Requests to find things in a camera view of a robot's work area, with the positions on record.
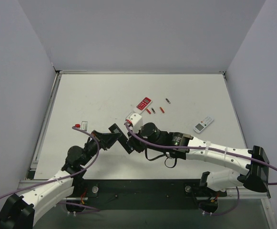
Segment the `black remote control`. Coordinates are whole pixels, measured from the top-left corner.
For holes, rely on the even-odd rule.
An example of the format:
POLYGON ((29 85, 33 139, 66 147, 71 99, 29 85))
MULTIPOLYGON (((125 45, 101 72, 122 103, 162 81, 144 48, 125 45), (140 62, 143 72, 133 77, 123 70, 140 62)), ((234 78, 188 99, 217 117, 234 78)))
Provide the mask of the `black remote control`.
POLYGON ((122 132, 122 130, 119 128, 117 124, 113 124, 109 127, 109 130, 111 133, 117 133, 120 134, 120 137, 118 138, 118 142, 121 144, 121 146, 125 149, 125 151, 128 154, 131 154, 134 151, 134 148, 130 146, 129 140, 126 137, 126 135, 122 132))

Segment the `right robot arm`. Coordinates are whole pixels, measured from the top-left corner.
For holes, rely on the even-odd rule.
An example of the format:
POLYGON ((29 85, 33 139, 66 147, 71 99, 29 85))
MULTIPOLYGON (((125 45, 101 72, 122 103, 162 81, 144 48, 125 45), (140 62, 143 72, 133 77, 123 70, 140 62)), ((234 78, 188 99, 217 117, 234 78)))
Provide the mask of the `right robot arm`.
POLYGON ((219 172, 203 172, 202 187, 213 191, 245 187, 254 192, 268 192, 269 161, 259 146, 253 149, 229 148, 192 135, 161 131, 154 123, 147 123, 139 130, 132 130, 131 123, 125 126, 128 144, 137 152, 146 153, 151 149, 166 159, 198 160, 224 168, 219 172))

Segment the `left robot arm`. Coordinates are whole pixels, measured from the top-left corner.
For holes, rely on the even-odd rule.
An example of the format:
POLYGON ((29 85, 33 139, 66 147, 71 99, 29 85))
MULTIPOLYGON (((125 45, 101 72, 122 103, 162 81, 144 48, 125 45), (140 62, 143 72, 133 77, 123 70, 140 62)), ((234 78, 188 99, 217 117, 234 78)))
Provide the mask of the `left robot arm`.
POLYGON ((92 131, 84 147, 72 146, 65 164, 46 182, 10 195, 0 211, 0 229, 31 229, 35 223, 64 198, 83 192, 83 175, 101 149, 109 149, 120 133, 92 131))

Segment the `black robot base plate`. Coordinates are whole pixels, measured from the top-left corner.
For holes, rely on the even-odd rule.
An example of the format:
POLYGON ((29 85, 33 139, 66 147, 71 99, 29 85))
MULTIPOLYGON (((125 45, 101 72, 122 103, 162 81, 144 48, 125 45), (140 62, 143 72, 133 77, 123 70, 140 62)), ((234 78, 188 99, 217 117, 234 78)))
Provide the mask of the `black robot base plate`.
POLYGON ((226 196, 199 179, 85 179, 66 200, 99 210, 187 210, 226 196))

